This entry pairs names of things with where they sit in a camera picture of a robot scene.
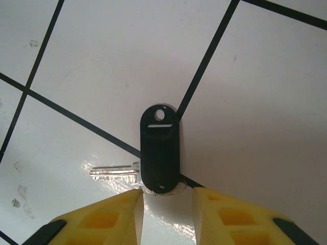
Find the white tile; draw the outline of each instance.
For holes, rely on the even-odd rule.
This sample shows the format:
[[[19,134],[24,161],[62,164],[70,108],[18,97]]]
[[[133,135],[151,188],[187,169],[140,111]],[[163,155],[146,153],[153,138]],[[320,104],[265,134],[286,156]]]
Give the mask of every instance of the white tile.
[[[1,1],[0,72],[26,83],[57,3],[58,0]],[[32,47],[31,41],[36,41],[37,46]]]
[[[327,242],[327,32],[240,2],[182,119],[182,173]]]
[[[326,0],[271,0],[271,2],[296,11],[327,20]]]
[[[4,142],[20,97],[21,91],[0,80],[0,145]]]
[[[139,120],[178,107],[229,0],[67,1],[32,89],[139,149]]]
[[[137,160],[28,97],[0,165],[0,230],[21,244],[56,216],[129,189],[123,182],[94,181],[89,170]],[[27,188],[26,201],[20,185]],[[34,219],[24,212],[25,203]],[[145,197],[142,244],[194,244],[191,203],[190,188],[172,197]]]

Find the key fob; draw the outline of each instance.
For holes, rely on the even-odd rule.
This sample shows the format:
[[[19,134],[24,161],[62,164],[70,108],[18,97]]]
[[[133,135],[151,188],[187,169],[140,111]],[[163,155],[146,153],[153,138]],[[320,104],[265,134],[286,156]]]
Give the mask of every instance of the key fob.
[[[156,112],[164,113],[157,118]],[[148,108],[141,117],[141,178],[151,191],[164,194],[180,181],[179,120],[166,105]]]

